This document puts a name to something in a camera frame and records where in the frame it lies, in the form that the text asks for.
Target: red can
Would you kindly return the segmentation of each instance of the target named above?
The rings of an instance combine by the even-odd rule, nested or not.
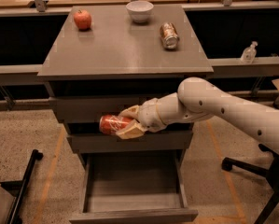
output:
[[[121,116],[105,115],[100,119],[100,131],[104,134],[115,135],[116,131],[122,130],[131,121],[133,121],[133,119]]]

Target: clear bottle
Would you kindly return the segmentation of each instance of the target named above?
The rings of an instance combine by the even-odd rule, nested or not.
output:
[[[255,47],[258,45],[258,42],[257,41],[253,41],[251,46],[244,49],[244,52],[241,56],[241,62],[242,63],[252,63],[256,54],[257,54],[257,51],[255,49]]]

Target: gray tabletop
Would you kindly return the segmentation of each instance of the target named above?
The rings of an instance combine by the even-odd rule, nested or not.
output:
[[[88,31],[74,24],[79,9],[92,15]],[[165,21],[172,22],[180,36],[176,50],[161,43],[159,29]],[[125,6],[84,6],[72,8],[38,75],[49,80],[212,72],[180,5],[155,5],[144,24],[134,23]]]

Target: robotic arm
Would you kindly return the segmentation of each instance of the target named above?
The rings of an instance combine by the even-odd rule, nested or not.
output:
[[[190,123],[215,115],[279,154],[279,110],[231,96],[197,77],[185,79],[176,93],[132,106],[119,115],[138,121],[117,132],[124,139],[146,131],[155,133],[172,123]]]

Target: cabinet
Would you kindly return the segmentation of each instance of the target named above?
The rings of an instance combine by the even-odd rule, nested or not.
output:
[[[93,17],[86,32],[72,22],[81,8]],[[181,37],[177,50],[160,43],[165,21]],[[72,223],[176,223],[197,216],[180,174],[192,124],[120,140],[100,133],[99,120],[212,71],[181,6],[155,6],[147,24],[133,23],[124,6],[73,7],[38,74],[85,168],[80,214]]]

